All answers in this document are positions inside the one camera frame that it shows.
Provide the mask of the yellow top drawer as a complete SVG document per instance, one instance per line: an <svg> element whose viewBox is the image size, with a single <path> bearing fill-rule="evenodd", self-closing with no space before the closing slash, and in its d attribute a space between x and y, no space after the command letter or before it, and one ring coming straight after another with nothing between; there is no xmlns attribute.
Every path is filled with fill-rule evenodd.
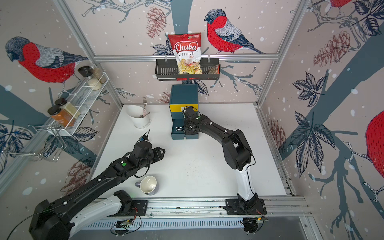
<svg viewBox="0 0 384 240"><path fill-rule="evenodd" d="M182 112L187 107L193 107L195 112L199 110L199 104L170 104L169 107L172 113Z"/></svg>

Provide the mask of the teal bottom drawer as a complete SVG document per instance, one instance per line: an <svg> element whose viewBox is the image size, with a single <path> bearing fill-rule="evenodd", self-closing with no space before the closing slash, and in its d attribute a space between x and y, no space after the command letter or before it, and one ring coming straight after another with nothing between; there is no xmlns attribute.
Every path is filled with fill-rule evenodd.
<svg viewBox="0 0 384 240"><path fill-rule="evenodd" d="M171 131L171 137L173 140L197 140L199 138L198 134L194 135L187 135L185 131L175 131L175 127L184 127L184 120L183 119L177 119L172 120L172 131Z"/></svg>

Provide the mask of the white and purple mug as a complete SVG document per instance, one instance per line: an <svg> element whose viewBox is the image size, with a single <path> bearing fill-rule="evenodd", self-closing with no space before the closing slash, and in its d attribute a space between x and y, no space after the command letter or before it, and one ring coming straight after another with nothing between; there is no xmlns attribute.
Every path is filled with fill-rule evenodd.
<svg viewBox="0 0 384 240"><path fill-rule="evenodd" d="M152 196L157 193L158 181L154 176L147 176L140 182L135 183L135 186L139 188L142 193Z"/></svg>

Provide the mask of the white utensil cup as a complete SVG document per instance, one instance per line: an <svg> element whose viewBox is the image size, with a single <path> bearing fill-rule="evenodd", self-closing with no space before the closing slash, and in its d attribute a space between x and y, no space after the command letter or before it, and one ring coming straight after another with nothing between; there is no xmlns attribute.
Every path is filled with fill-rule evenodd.
<svg viewBox="0 0 384 240"><path fill-rule="evenodd" d="M125 105L124 109L136 128L144 129L150 125L151 120L149 118L148 113L146 112L146 110L144 110L143 107L135 105Z"/></svg>

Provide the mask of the clear spice jar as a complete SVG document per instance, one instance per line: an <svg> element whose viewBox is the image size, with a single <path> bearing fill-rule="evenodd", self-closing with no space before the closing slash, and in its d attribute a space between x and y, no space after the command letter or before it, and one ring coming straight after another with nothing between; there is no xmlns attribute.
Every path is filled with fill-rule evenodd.
<svg viewBox="0 0 384 240"><path fill-rule="evenodd" d="M97 66L92 66L93 75L101 84L107 81L107 75Z"/></svg>

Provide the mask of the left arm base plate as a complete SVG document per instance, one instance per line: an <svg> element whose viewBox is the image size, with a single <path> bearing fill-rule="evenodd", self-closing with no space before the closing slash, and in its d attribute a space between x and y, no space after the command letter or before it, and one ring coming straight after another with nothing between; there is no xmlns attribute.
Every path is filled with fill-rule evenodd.
<svg viewBox="0 0 384 240"><path fill-rule="evenodd" d="M147 200L133 200L132 197L125 192L120 190L114 193L114 196L119 198L119 211L114 217L143 217L146 215L148 202Z"/></svg>

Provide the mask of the metal fork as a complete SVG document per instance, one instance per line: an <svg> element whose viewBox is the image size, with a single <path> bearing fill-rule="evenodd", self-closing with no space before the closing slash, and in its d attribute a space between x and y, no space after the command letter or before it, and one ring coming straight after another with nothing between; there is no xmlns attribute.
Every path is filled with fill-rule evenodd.
<svg viewBox="0 0 384 240"><path fill-rule="evenodd" d="M147 98L143 97L143 113L140 115L140 118L144 118L147 115L146 106L147 106Z"/></svg>

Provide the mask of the white spice jar black lid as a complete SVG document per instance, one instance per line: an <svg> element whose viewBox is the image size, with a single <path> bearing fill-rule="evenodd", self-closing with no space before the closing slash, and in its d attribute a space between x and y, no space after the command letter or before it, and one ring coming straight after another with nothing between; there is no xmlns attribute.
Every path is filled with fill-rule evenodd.
<svg viewBox="0 0 384 240"><path fill-rule="evenodd" d="M78 72L87 80L88 85L93 91L98 91L102 88L102 83L93 74L93 70L89 66L83 66L78 69Z"/></svg>

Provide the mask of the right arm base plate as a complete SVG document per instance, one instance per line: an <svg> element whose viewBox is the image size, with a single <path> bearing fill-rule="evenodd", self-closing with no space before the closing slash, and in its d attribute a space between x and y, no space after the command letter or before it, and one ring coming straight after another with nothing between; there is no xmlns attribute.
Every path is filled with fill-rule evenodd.
<svg viewBox="0 0 384 240"><path fill-rule="evenodd" d="M226 199L224 210L228 215L266 215L266 205L263 199L252 198L244 201L242 199Z"/></svg>

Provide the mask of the red cassava chips bag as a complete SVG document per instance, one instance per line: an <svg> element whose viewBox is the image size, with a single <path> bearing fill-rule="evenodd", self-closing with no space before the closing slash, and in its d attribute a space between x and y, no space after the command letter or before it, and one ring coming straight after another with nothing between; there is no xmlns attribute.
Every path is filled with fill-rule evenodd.
<svg viewBox="0 0 384 240"><path fill-rule="evenodd" d="M179 75L199 75L201 69L201 33L169 35Z"/></svg>

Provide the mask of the teal drawer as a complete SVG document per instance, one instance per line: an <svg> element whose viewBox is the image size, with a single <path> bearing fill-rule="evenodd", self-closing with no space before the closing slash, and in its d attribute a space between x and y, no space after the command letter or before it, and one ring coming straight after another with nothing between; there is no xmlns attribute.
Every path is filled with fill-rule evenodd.
<svg viewBox="0 0 384 240"><path fill-rule="evenodd" d="M173 120L183 119L184 114L183 114L183 112L171 112L171 117Z"/></svg>
<svg viewBox="0 0 384 240"><path fill-rule="evenodd" d="M197 140L199 138L198 134L194 135L187 135L185 131L175 131L175 127L184 127L184 120L183 119L177 119L172 120L172 131L171 131L171 137L173 140Z"/></svg>

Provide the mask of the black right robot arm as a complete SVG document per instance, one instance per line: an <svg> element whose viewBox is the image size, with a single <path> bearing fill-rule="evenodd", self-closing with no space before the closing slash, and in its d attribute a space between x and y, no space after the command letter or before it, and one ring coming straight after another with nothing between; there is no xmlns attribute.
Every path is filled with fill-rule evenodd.
<svg viewBox="0 0 384 240"><path fill-rule="evenodd" d="M244 133L214 123L192 106L185 107L182 113L186 135L203 133L222 145L226 163L236 172L239 207L244 213L250 212L259 198L252 186L249 173L254 156Z"/></svg>

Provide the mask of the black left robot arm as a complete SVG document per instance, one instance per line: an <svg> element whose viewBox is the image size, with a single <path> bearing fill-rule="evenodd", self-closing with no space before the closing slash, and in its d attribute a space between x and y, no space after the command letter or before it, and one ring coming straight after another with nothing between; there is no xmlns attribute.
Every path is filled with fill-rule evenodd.
<svg viewBox="0 0 384 240"><path fill-rule="evenodd" d="M146 140L138 141L131 152L113 161L93 180L53 202L39 203L32 216L29 232L34 240L68 240L82 227L114 215L131 197L123 190L103 203L90 203L115 186L133 177L142 168L164 158L165 150Z"/></svg>

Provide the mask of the beige spice jar black lid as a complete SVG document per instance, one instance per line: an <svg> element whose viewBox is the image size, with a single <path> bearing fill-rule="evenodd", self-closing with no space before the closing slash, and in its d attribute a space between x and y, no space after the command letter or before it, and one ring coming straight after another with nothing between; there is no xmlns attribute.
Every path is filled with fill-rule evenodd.
<svg viewBox="0 0 384 240"><path fill-rule="evenodd" d="M55 101L55 105L68 112L76 120L81 114L81 112L72 103L68 102L65 98L57 99Z"/></svg>

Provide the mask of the teal mini drawer cabinet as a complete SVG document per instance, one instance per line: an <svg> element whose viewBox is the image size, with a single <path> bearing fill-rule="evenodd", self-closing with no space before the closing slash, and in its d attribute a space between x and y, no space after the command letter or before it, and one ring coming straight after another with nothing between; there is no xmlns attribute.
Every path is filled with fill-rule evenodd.
<svg viewBox="0 0 384 240"><path fill-rule="evenodd" d="M199 104L197 85L172 85L170 104Z"/></svg>

